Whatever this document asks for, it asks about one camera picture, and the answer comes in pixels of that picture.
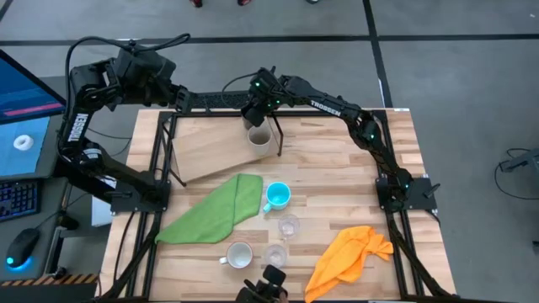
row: blue mug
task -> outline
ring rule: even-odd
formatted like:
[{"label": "blue mug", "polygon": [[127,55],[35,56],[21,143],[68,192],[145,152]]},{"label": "blue mug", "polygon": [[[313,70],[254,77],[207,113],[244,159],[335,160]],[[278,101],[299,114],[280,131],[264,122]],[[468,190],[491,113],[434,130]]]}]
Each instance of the blue mug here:
[{"label": "blue mug", "polygon": [[274,182],[266,190],[266,199],[268,204],[262,209],[264,213],[270,210],[282,210],[290,201],[291,191],[288,185],[282,182]]}]

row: orange towel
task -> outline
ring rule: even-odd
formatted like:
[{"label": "orange towel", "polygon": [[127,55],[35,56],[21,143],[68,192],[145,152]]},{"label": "orange towel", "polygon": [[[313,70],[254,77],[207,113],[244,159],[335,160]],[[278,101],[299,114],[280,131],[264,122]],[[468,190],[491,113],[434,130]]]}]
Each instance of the orange towel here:
[{"label": "orange towel", "polygon": [[367,255],[371,253],[389,261],[393,245],[385,241],[383,235],[375,234],[374,228],[370,226],[342,230],[318,260],[305,289],[305,302],[313,302],[340,281],[356,281],[361,276]]}]

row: green towel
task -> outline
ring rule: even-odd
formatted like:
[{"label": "green towel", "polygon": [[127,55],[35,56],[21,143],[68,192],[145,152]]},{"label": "green towel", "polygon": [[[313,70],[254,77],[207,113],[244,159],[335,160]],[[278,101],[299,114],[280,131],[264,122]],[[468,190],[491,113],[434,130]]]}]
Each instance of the green towel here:
[{"label": "green towel", "polygon": [[220,242],[234,225],[259,213],[261,197],[262,177],[239,173],[160,231],[155,242]]}]

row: concrete floor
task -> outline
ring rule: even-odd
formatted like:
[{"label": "concrete floor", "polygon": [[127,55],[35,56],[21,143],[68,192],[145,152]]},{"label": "concrete floor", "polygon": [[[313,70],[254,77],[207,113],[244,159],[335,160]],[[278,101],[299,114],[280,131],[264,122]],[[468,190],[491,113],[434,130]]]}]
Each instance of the concrete floor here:
[{"label": "concrete floor", "polygon": [[[274,35],[367,35],[358,0],[254,0],[239,8],[233,0],[205,0],[195,10],[184,1],[50,0],[13,2],[0,22],[5,40],[73,40]],[[539,3],[533,0],[376,0],[372,9],[379,35],[484,35],[539,33]],[[60,76],[67,47],[2,47],[38,77]],[[399,41],[381,43],[394,107],[412,110],[427,172],[435,183],[442,233],[460,295],[467,298],[536,302],[539,256],[539,200],[517,200],[494,185],[498,162],[511,147],[539,146],[539,40]],[[108,46],[77,48],[72,65],[114,56]],[[279,42],[193,44],[165,50],[178,64],[175,82],[197,91],[217,91],[232,77],[260,66],[307,78],[317,88],[342,94],[366,107],[382,106],[371,44]],[[245,88],[238,83],[235,88]],[[132,133],[137,107],[100,112],[96,130]],[[110,151],[123,141],[93,136]],[[499,176],[502,186],[539,197],[527,167]],[[88,242],[67,247],[62,260],[80,269],[75,255],[102,255]],[[86,245],[83,250],[76,250]],[[83,270],[99,271],[100,259]]]}]

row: monitor screen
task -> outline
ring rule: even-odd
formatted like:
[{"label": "monitor screen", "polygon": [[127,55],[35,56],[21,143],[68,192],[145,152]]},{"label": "monitor screen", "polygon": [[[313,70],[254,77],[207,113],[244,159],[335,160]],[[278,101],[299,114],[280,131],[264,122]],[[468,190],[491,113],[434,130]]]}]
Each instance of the monitor screen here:
[{"label": "monitor screen", "polygon": [[0,125],[63,112],[65,100],[0,50]]}]

